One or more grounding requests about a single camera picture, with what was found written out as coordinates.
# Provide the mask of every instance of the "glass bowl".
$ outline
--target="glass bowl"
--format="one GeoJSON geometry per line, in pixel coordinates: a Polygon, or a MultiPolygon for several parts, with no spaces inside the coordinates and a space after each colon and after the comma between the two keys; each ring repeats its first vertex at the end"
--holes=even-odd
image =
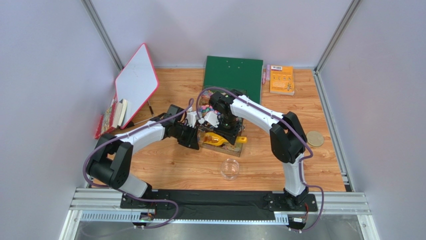
{"type": "Polygon", "coordinates": [[[225,180],[232,181],[238,177],[238,173],[240,172],[240,164],[237,160],[228,158],[222,162],[220,166],[220,174],[225,180]]]}

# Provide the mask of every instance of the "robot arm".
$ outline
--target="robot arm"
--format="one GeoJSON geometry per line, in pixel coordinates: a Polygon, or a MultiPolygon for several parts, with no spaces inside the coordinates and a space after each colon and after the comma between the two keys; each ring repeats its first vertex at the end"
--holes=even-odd
{"type": "Polygon", "coordinates": [[[198,150],[197,126],[188,126],[173,118],[161,124],[153,123],[176,115],[183,111],[182,108],[171,105],[167,113],[152,118],[145,125],[134,129],[134,134],[123,133],[116,136],[109,133],[103,134],[97,142],[96,148],[101,144],[122,136],[128,136],[116,140],[97,151],[90,159],[85,169],[86,173],[109,187],[142,197],[146,192],[150,193],[152,187],[130,173],[132,155],[154,142],[165,138],[174,137],[177,142],[187,148],[198,150]]]}
{"type": "Polygon", "coordinates": [[[303,157],[305,147],[291,131],[286,133],[287,127],[272,115],[282,116],[282,120],[288,123],[306,142],[307,138],[298,117],[293,112],[283,114],[255,102],[251,102],[251,104],[256,107],[249,106],[246,103],[250,101],[247,96],[236,90],[233,90],[232,93],[242,100],[220,92],[210,96],[209,104],[221,113],[221,118],[218,119],[219,125],[213,131],[234,144],[241,128],[241,123],[237,121],[237,118],[243,118],[267,132],[270,136],[272,153],[282,162],[285,173],[284,192],[288,196],[288,204],[293,207],[299,205],[309,191],[299,177],[300,170],[303,174],[303,165],[299,166],[299,159],[303,157]]]}

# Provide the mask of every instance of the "stack of books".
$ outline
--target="stack of books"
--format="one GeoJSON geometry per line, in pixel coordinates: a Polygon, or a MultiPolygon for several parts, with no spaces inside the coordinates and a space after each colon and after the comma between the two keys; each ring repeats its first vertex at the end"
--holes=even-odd
{"type": "Polygon", "coordinates": [[[95,139],[99,139],[102,134],[110,133],[114,129],[122,127],[125,124],[123,120],[126,114],[127,105],[128,101],[124,98],[119,102],[114,101],[112,103],[105,114],[100,117],[94,136],[95,139]]]}

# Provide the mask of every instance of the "green clipboard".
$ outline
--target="green clipboard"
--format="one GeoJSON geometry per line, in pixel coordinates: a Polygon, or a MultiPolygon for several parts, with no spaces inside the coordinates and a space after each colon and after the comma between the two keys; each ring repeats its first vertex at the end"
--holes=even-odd
{"type": "Polygon", "coordinates": [[[240,90],[250,100],[261,104],[263,64],[264,61],[258,59],[207,56],[204,88],[240,90]]]}

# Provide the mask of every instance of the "gray wall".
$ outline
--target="gray wall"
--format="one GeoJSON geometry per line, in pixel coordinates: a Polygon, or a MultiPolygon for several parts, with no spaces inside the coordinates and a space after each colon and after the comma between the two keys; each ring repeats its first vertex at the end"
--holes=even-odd
{"type": "Polygon", "coordinates": [[[125,64],[146,42],[156,66],[207,55],[317,64],[351,0],[93,0],[125,64]]]}
{"type": "Polygon", "coordinates": [[[0,1],[0,239],[58,239],[117,70],[79,0],[0,1]]]}
{"type": "Polygon", "coordinates": [[[424,239],[426,1],[365,0],[321,72],[383,240],[424,239]]]}

